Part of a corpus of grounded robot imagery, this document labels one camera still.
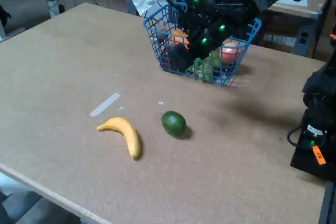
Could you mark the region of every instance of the orange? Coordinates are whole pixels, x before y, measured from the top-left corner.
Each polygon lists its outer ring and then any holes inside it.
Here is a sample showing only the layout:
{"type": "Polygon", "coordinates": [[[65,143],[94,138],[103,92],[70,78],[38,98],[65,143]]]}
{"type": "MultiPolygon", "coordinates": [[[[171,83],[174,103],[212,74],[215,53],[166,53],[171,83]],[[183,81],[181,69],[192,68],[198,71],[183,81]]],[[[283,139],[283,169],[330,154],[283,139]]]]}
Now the orange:
{"type": "Polygon", "coordinates": [[[220,57],[224,65],[230,65],[232,63],[237,63],[240,59],[242,53],[242,48],[235,48],[238,46],[236,42],[229,42],[224,44],[224,47],[220,50],[220,57]]]}
{"type": "Polygon", "coordinates": [[[186,39],[188,37],[188,34],[185,34],[184,32],[182,32],[180,30],[173,31],[173,34],[183,37],[183,38],[181,38],[181,37],[178,37],[178,36],[172,36],[171,41],[173,42],[173,44],[176,45],[178,43],[183,43],[185,48],[188,49],[187,45],[189,44],[189,41],[186,39]]]}

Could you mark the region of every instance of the basket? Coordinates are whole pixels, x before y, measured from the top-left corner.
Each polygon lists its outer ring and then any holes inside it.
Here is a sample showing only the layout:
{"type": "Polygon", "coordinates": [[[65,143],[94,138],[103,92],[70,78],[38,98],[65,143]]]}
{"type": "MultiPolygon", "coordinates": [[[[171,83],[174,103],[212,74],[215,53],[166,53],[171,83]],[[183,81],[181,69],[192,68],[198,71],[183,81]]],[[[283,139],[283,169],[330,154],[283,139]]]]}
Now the basket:
{"type": "MultiPolygon", "coordinates": [[[[176,3],[186,9],[184,3],[176,3]]],[[[153,47],[156,59],[160,67],[168,72],[179,75],[201,79],[204,82],[228,85],[229,80],[237,71],[241,60],[261,27],[261,21],[254,19],[252,24],[248,24],[244,32],[238,36],[231,36],[223,42],[223,45],[212,51],[209,57],[201,60],[197,58],[193,66],[185,72],[175,71],[171,68],[167,51],[170,47],[183,43],[188,45],[187,34],[182,33],[177,28],[178,11],[169,4],[157,10],[148,17],[143,25],[148,31],[149,39],[153,47]]]]}

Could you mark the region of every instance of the brown tabletop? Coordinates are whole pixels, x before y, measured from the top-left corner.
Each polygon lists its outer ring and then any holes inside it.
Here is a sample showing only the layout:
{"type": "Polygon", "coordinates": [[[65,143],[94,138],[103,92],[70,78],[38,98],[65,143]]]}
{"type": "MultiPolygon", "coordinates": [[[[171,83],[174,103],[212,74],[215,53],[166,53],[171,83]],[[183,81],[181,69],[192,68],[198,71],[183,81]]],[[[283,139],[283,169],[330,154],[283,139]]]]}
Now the brown tabletop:
{"type": "Polygon", "coordinates": [[[308,0],[308,6],[274,4],[269,9],[274,12],[297,15],[305,18],[317,18],[327,0],[308,0]]]}
{"type": "Polygon", "coordinates": [[[162,71],[142,22],[83,4],[0,44],[0,170],[92,223],[317,223],[324,182],[289,166],[285,135],[322,63],[251,46],[215,87],[162,71]],[[191,139],[166,134],[167,110],[191,139]],[[139,161],[96,131],[112,116],[140,133],[139,161]]]}

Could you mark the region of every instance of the banana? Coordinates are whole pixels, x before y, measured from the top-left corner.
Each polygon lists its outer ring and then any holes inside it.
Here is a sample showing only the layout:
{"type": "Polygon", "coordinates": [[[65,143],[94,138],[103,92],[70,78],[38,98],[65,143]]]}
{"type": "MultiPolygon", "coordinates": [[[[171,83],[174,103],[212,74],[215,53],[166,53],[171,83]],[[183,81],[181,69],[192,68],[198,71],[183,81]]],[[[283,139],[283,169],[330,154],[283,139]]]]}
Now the banana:
{"type": "Polygon", "coordinates": [[[97,127],[98,131],[113,130],[124,135],[131,157],[137,159],[140,156],[140,139],[133,125],[125,118],[111,118],[106,123],[97,127]]]}

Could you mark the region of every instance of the white tape strip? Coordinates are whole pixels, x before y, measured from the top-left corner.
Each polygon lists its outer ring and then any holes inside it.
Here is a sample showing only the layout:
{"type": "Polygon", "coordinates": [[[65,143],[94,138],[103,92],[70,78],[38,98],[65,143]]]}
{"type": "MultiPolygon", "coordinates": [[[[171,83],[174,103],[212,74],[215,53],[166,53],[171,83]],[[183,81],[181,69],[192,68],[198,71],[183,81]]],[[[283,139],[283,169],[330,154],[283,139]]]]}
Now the white tape strip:
{"type": "Polygon", "coordinates": [[[107,109],[108,106],[110,106],[112,103],[114,103],[119,97],[120,97],[120,95],[118,93],[114,93],[113,95],[108,97],[101,105],[96,107],[91,112],[90,116],[95,117],[95,116],[99,115],[101,112],[103,112],[105,109],[107,109]]]}

